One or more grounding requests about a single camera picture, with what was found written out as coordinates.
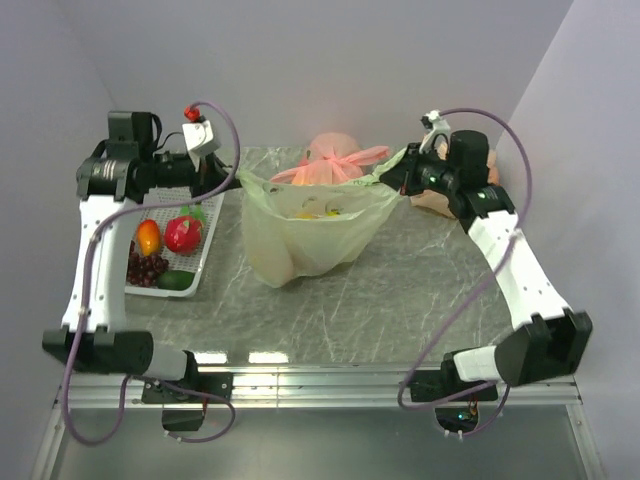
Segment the green avocado-print plastic bag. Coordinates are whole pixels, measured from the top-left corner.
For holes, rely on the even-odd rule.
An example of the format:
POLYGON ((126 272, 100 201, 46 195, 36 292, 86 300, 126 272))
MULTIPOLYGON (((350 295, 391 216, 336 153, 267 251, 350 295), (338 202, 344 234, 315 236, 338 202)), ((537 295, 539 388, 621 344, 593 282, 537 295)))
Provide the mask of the green avocado-print plastic bag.
POLYGON ((399 190, 382 184, 379 178, 404 153, 400 150, 371 173, 338 185, 273 183, 250 171, 238 171, 244 191, 243 244, 256 277, 279 288, 356 260, 401 200, 399 190), (330 210, 341 216, 294 218, 299 212, 330 210))

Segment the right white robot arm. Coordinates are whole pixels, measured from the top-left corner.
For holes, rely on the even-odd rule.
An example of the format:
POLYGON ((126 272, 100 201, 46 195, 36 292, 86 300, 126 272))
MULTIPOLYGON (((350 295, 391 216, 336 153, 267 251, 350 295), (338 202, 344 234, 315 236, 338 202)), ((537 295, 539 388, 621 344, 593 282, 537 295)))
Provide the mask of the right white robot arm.
POLYGON ((495 346, 447 355, 440 386, 462 399, 482 382, 517 387, 576 372, 593 330, 589 315, 556 291, 520 229, 520 214, 503 187, 489 182, 485 134, 454 132, 447 154, 407 145, 399 163, 380 177, 402 195, 442 194, 454 217, 494 272, 512 331, 495 346))

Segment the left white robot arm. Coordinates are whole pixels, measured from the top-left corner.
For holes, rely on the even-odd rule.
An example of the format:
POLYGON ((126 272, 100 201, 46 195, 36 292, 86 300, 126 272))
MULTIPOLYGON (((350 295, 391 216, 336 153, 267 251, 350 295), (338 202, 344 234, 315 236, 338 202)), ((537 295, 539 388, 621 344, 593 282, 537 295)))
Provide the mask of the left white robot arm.
POLYGON ((198 203, 237 184, 239 163, 226 169, 217 159, 218 136, 200 106, 185 110, 186 150, 178 154, 159 152, 157 115, 110 112, 107 138, 76 172, 81 239, 74 286, 60 327, 42 337, 43 350, 64 364, 66 378, 74 372, 158 378, 180 402, 200 393, 202 379, 189 369, 191 354, 129 329, 124 306, 126 250, 149 191, 186 187, 189 201, 198 203))

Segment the yellow fake banana bunch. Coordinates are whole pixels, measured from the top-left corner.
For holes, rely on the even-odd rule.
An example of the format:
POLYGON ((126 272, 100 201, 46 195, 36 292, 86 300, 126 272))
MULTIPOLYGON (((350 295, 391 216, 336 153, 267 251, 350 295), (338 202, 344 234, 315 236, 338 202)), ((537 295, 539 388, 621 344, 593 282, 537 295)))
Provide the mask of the yellow fake banana bunch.
POLYGON ((300 220, 316 220, 316 219, 324 219, 324 218, 333 218, 339 217, 341 213, 337 210, 330 210, 323 213, 312 213, 312 212, 299 212, 294 218, 300 220))

